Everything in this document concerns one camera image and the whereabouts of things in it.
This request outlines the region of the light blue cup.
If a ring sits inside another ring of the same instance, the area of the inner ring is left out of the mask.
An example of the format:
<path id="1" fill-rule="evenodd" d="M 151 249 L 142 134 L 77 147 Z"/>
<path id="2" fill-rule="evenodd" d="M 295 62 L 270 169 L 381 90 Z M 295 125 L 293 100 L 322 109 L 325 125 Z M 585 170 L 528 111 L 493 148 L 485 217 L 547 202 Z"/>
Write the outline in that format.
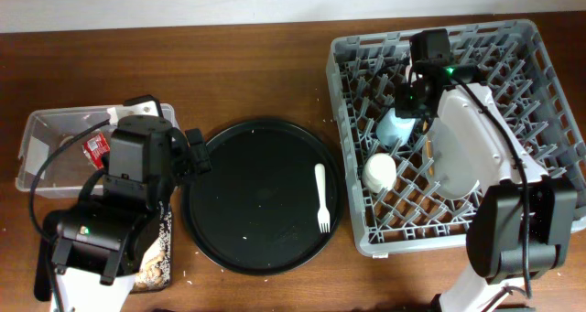
<path id="1" fill-rule="evenodd" d="M 378 123 L 375 133 L 381 144 L 393 147 L 396 144 L 405 145 L 411 136 L 416 120 L 401 118 L 396 115 L 396 109 L 391 108 Z"/>

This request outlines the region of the wooden chopstick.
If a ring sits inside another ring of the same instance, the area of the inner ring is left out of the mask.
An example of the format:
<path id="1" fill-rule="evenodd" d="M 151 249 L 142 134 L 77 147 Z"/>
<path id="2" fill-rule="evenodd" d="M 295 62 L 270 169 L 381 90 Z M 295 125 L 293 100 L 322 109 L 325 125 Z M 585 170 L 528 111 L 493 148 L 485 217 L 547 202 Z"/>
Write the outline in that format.
<path id="1" fill-rule="evenodd" d="M 431 140 L 429 138 L 426 138 L 426 143 L 425 143 L 425 147 L 426 147 L 426 156 L 428 158 L 429 161 L 429 168 L 428 168 L 428 172 L 429 175 L 431 177 L 434 176 L 434 166 L 433 166 L 433 150 L 432 150 L 432 143 Z"/>

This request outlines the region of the grey round plate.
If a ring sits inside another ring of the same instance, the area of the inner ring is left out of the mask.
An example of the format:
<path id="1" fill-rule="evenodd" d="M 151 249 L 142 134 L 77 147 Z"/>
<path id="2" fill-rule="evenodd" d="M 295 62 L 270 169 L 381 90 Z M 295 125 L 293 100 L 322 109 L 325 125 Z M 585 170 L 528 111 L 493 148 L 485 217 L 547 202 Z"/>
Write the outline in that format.
<path id="1" fill-rule="evenodd" d="M 472 174 L 472 165 L 463 151 L 455 134 L 440 120 L 435 120 L 424 136 L 422 163 L 429 161 L 426 156 L 426 138 L 432 143 L 434 176 L 426 171 L 429 184 L 439 183 L 436 193 L 444 199 L 462 199 L 474 192 L 480 183 Z"/>

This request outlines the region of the cream paper cup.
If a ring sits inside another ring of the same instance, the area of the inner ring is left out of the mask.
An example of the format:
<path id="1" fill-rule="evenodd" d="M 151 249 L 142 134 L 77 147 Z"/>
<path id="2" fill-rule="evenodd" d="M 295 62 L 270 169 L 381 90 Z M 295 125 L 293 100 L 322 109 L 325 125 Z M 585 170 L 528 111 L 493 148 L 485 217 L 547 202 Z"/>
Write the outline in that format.
<path id="1" fill-rule="evenodd" d="M 396 163 L 385 153 L 376 153 L 368 158 L 362 173 L 362 182 L 373 193 L 391 189 L 396 183 Z"/>

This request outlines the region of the red snack wrapper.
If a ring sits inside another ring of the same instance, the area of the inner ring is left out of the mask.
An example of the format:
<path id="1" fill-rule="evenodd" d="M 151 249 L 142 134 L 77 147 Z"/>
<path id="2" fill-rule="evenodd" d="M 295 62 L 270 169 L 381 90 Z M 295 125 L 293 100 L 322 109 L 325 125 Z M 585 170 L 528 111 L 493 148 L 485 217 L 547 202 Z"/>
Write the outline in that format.
<path id="1" fill-rule="evenodd" d="M 110 146 L 102 133 L 99 133 L 82 145 L 83 153 L 96 169 L 103 169 L 102 157 L 110 152 Z"/>

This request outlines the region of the food scraps with rice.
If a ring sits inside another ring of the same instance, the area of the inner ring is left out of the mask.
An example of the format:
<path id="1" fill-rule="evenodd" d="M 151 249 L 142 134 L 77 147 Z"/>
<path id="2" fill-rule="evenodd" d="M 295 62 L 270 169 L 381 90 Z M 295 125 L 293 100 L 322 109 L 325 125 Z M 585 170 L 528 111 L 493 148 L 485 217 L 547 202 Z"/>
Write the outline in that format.
<path id="1" fill-rule="evenodd" d="M 170 285 L 173 212 L 161 216 L 158 238 L 146 250 L 132 294 L 164 290 Z"/>

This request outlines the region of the white plastic fork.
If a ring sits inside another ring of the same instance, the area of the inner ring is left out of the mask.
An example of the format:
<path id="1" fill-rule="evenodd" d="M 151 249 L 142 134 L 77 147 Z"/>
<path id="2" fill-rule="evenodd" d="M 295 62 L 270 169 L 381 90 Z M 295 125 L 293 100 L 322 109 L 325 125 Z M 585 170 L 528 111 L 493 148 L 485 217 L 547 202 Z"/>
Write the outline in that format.
<path id="1" fill-rule="evenodd" d="M 329 233 L 331 230 L 331 217 L 326 206 L 326 173 L 323 164 L 316 164 L 314 167 L 315 182 L 318 191 L 319 209 L 317 220 L 321 233 Z"/>

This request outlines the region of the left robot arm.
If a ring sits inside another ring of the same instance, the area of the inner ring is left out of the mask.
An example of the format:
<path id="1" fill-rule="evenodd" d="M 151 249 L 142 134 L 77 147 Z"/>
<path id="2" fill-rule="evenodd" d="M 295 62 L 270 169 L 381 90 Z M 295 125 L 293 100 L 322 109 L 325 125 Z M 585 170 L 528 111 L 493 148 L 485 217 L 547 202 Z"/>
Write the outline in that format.
<path id="1" fill-rule="evenodd" d="M 48 262 L 54 311 L 119 311 L 178 186 L 211 171 L 197 128 L 129 115 L 111 135 L 106 165 L 65 210 Z"/>

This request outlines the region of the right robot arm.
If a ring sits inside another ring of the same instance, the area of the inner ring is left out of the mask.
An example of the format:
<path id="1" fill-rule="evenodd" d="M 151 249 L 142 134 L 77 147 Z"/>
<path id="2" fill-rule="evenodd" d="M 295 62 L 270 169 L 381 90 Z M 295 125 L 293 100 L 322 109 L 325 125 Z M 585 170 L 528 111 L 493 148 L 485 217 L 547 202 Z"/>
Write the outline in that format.
<path id="1" fill-rule="evenodd" d="M 442 123 L 471 164 L 483 200 L 466 233 L 468 264 L 432 301 L 436 311 L 493 311 L 567 258 L 578 191 L 552 178 L 499 113 L 474 66 L 417 61 L 396 93 L 400 117 Z"/>

